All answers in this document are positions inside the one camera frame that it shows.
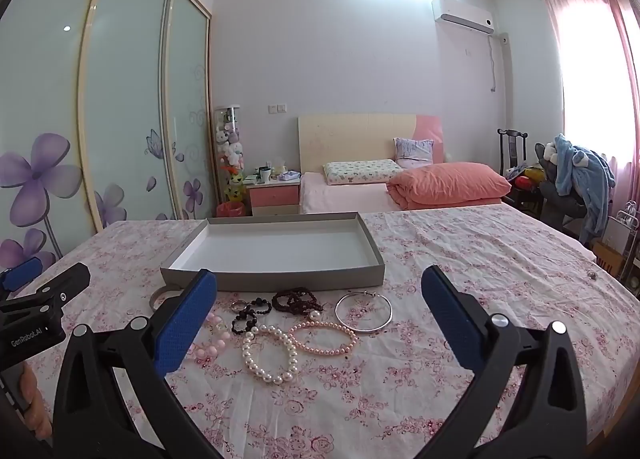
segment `blue fleece clothing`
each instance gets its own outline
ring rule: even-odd
[[[574,187],[587,207],[587,215],[580,232],[580,242],[585,244],[593,237],[602,235],[607,225],[609,188],[615,187],[616,179],[607,162],[598,154],[572,145],[562,134],[556,137],[555,142],[558,150],[558,195],[569,195]],[[588,166],[574,166],[574,156],[578,151],[584,152],[589,158]]]

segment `silver bracelet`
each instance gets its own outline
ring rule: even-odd
[[[343,322],[340,316],[338,315],[338,307],[340,307],[342,300],[355,295],[367,295],[367,296],[374,296],[374,297],[377,296],[379,298],[382,298],[386,303],[389,304],[389,318],[387,319],[387,321],[384,322],[380,327],[376,327],[375,329],[356,329],[355,327],[351,327],[350,325],[345,324],[345,322]],[[335,317],[338,318],[338,322],[340,322],[340,324],[347,327],[348,329],[351,329],[354,333],[364,333],[364,334],[375,333],[377,331],[380,331],[382,328],[386,327],[387,325],[389,325],[389,323],[391,322],[391,318],[394,317],[394,308],[391,306],[391,302],[389,302],[389,299],[386,296],[379,295],[378,293],[369,293],[369,291],[354,291],[353,293],[347,293],[346,295],[344,295],[342,298],[338,300],[338,303],[335,305],[334,311],[335,311]]]

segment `open cardboard box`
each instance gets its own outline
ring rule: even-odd
[[[166,259],[168,285],[215,273],[219,291],[382,285],[385,262],[357,213],[207,219]]]

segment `headboard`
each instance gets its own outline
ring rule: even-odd
[[[395,137],[433,139],[433,162],[444,162],[442,124],[416,114],[312,114],[298,117],[300,169],[322,172],[332,161],[395,159]]]

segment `pink curtain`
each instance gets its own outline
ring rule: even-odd
[[[564,133],[604,152],[615,212],[640,203],[640,27],[629,0],[545,0],[564,89]]]

